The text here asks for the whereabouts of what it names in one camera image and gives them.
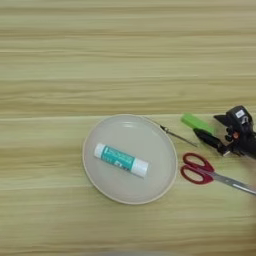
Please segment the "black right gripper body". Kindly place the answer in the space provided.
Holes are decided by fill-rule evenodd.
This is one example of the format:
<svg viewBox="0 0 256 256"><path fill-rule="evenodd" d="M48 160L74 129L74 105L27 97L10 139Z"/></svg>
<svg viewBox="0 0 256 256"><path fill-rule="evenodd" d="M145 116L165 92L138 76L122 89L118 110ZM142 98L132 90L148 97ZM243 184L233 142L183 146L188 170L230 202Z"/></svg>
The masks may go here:
<svg viewBox="0 0 256 256"><path fill-rule="evenodd" d="M254 131L238 132L228 129L225 139L229 144L225 146L224 154L234 153L256 159L256 133Z"/></svg>

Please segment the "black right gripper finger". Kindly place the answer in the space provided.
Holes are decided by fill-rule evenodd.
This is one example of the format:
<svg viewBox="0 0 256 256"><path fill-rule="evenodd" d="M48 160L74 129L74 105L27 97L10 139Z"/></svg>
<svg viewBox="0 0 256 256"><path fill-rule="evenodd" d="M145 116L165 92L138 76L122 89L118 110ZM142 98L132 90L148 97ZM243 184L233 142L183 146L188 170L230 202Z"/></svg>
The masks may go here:
<svg viewBox="0 0 256 256"><path fill-rule="evenodd" d="M207 145L215 148L222 156L230 153L230 149L220 139L203 129L194 129L196 136Z"/></svg>
<svg viewBox="0 0 256 256"><path fill-rule="evenodd" d="M215 115L214 118L220 122L222 125L229 127L230 121L226 115Z"/></svg>

